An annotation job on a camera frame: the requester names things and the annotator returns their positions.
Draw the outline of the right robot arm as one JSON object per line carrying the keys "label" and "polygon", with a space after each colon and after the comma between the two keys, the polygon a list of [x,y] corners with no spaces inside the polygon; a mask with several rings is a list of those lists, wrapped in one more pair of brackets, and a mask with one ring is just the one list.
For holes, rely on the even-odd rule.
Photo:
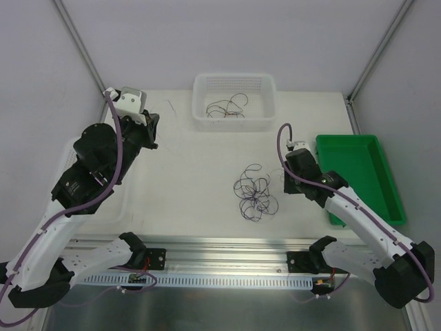
{"label": "right robot arm", "polygon": [[313,272],[337,268],[371,283],[392,307],[403,308],[410,301],[430,303],[435,251],[425,241],[415,243],[379,217],[335,171],[322,172],[312,153],[305,148],[279,154],[289,183],[310,201],[342,220],[371,254],[352,250],[331,236],[309,248]]}

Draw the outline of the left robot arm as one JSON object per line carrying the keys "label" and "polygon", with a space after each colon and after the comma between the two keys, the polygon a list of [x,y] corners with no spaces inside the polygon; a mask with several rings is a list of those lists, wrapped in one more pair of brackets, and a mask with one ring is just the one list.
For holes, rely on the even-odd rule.
{"label": "left robot arm", "polygon": [[76,161],[61,175],[51,191],[49,210],[17,257],[5,265],[8,299],[14,308],[48,308],[58,303],[77,283],[115,267],[141,270],[147,265],[147,248],[133,232],[124,232],[111,243],[87,254],[61,253],[77,230],[121,185],[140,151],[157,149],[159,115],[147,111],[137,123],[117,116],[115,126],[87,127],[73,143]]}

